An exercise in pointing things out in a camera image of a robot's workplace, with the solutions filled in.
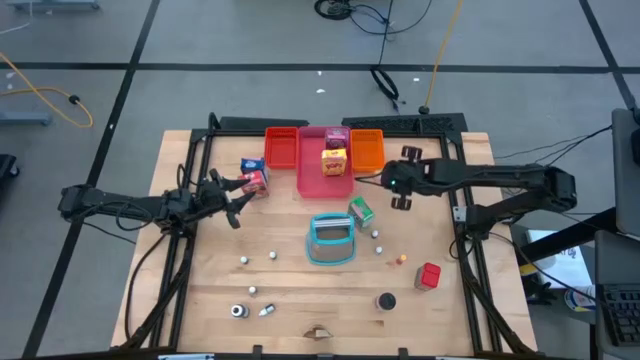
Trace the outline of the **black perforated panel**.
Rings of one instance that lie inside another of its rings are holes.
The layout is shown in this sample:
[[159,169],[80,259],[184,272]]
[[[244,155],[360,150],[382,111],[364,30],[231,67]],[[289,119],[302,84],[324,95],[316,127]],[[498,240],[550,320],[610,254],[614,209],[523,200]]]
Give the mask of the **black perforated panel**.
[[348,117],[343,118],[341,124],[351,129],[380,129],[423,134],[468,131],[466,119],[462,113]]

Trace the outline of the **red plastic basket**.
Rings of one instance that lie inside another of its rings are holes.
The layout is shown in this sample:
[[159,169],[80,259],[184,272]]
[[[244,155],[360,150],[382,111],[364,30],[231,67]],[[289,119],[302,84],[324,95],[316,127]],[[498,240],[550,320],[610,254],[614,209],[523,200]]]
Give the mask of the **red plastic basket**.
[[265,160],[271,169],[296,166],[297,127],[268,127],[265,131]]

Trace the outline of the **black flat panel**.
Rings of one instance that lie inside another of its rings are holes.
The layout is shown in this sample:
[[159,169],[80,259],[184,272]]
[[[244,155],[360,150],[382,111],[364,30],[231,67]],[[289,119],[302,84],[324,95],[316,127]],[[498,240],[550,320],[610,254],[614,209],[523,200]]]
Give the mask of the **black flat panel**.
[[219,123],[222,129],[229,130],[265,130],[268,127],[303,127],[309,125],[307,120],[231,116],[221,117]]

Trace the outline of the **grey desk top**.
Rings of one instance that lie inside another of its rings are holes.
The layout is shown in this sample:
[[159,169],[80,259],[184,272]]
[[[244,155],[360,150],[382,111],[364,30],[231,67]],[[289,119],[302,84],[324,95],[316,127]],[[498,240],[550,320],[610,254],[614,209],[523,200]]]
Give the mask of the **grey desk top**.
[[611,114],[617,228],[640,238],[640,165],[634,161],[633,135],[640,140],[640,126],[631,110]]

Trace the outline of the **black computer keyboard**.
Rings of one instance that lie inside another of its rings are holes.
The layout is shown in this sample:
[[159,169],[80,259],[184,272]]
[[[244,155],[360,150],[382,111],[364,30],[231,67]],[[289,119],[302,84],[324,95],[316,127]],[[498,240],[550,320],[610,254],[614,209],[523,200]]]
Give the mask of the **black computer keyboard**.
[[616,347],[640,347],[640,283],[599,286],[606,333]]

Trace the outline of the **red Froot Loops cereal box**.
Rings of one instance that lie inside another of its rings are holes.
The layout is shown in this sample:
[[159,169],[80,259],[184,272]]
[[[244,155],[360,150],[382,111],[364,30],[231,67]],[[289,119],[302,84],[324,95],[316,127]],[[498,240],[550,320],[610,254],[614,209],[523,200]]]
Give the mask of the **red Froot Loops cereal box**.
[[264,198],[269,195],[267,180],[262,171],[256,170],[239,177],[239,180],[247,180],[247,183],[241,187],[245,193],[255,193],[255,198]]

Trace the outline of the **green Apple Jacks cereal box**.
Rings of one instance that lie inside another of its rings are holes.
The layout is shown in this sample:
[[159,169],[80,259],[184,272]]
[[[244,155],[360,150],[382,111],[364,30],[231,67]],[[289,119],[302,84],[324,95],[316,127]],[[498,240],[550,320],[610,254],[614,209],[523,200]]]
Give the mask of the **green Apple Jacks cereal box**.
[[369,207],[363,197],[353,198],[348,205],[348,213],[354,218],[358,228],[367,228],[375,219],[374,211]]

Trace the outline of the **yellow Corn Pops cereal box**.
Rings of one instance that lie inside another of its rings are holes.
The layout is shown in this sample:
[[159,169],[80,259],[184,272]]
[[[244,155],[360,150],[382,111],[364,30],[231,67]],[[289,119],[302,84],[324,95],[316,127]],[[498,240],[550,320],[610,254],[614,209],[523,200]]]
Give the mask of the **yellow Corn Pops cereal box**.
[[344,148],[325,149],[321,152],[324,176],[343,176],[347,165],[347,151]]

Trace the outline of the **grey furniture base bar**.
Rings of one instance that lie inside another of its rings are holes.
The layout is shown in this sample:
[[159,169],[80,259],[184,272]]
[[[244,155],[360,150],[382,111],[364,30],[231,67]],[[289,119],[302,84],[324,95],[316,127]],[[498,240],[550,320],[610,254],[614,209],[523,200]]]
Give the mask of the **grey furniture base bar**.
[[49,126],[52,116],[45,112],[0,111],[0,125]]
[[4,0],[8,6],[16,10],[35,10],[54,8],[70,8],[86,6],[94,10],[99,10],[101,5],[98,0]]

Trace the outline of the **white paper sheet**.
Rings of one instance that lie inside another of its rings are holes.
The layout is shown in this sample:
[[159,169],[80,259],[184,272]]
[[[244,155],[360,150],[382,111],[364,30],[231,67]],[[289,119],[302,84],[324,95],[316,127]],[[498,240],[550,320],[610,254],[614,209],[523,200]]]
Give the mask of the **white paper sheet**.
[[[527,230],[525,232],[527,244],[534,243],[548,235],[554,234],[550,230]],[[571,287],[588,287],[592,285],[587,266],[580,247],[562,250],[553,256],[536,261],[544,272],[562,280]],[[547,275],[537,273],[542,283],[550,283],[551,289],[565,289],[562,284]]]

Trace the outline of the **purple Raisin Bran cereal box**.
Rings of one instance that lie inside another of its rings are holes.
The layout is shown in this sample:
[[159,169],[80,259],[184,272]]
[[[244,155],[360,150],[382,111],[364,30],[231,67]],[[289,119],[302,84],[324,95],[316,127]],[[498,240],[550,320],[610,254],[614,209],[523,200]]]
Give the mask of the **purple Raisin Bran cereal box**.
[[349,130],[345,128],[331,127],[325,130],[325,148],[344,149],[348,145]]

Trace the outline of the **black chair base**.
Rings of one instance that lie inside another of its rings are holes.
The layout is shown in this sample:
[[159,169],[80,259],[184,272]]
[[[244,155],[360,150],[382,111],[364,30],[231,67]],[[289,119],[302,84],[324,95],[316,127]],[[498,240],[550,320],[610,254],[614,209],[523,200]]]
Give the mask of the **black chair base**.
[[15,178],[20,174],[17,158],[10,154],[0,154],[0,181]]

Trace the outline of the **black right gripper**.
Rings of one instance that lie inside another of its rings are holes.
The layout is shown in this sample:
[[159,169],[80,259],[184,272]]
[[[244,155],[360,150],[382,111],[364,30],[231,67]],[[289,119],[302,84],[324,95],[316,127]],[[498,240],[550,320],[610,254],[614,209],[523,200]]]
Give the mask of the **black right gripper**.
[[393,197],[391,207],[396,210],[410,210],[412,200],[405,195],[417,193],[426,195],[425,165],[410,161],[420,161],[422,149],[403,146],[401,157],[407,161],[393,160],[386,163],[382,170],[382,186],[401,196]]

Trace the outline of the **black desk beam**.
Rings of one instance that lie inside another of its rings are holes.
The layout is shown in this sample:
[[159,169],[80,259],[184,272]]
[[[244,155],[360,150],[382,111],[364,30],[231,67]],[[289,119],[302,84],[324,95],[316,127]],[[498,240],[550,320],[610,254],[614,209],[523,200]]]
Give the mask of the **black desk beam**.
[[538,261],[593,240],[597,231],[616,233],[617,230],[616,208],[612,207],[521,247],[523,255],[517,251],[517,261],[519,265],[525,265],[527,259]]

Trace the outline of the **orange plastic basket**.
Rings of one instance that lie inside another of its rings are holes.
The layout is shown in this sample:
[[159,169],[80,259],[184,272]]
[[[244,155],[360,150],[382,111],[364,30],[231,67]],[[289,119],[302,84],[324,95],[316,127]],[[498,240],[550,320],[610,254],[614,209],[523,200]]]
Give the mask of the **orange plastic basket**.
[[384,137],[380,129],[351,130],[352,165],[356,173],[373,173],[385,165]]

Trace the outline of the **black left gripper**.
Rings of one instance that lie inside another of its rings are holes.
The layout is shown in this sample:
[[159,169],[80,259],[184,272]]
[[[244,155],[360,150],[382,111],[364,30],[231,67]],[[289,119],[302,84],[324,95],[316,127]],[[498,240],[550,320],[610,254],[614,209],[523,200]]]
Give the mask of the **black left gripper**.
[[230,226],[233,229],[239,229],[241,225],[237,215],[255,194],[247,193],[231,200],[228,192],[242,188],[250,180],[245,178],[227,179],[220,175],[216,169],[211,169],[209,175],[211,180],[203,181],[196,191],[190,219],[200,220],[204,217],[211,217],[219,211],[225,211]]

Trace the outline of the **pink plastic tray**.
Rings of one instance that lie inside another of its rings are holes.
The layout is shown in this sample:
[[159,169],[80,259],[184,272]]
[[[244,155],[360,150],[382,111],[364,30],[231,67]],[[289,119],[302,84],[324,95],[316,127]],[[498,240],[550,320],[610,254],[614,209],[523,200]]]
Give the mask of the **pink plastic tray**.
[[298,129],[296,145],[297,190],[303,198],[345,198],[354,189],[351,145],[347,144],[346,169],[342,176],[325,176],[321,152],[329,126],[305,126]]

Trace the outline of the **teal basket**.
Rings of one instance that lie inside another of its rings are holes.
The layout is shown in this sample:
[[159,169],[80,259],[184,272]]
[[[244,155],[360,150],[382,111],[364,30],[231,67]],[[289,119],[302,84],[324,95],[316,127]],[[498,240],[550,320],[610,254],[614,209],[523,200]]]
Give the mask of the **teal basket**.
[[347,213],[323,213],[310,221],[305,240],[310,263],[337,266],[350,262],[356,255],[355,221]]

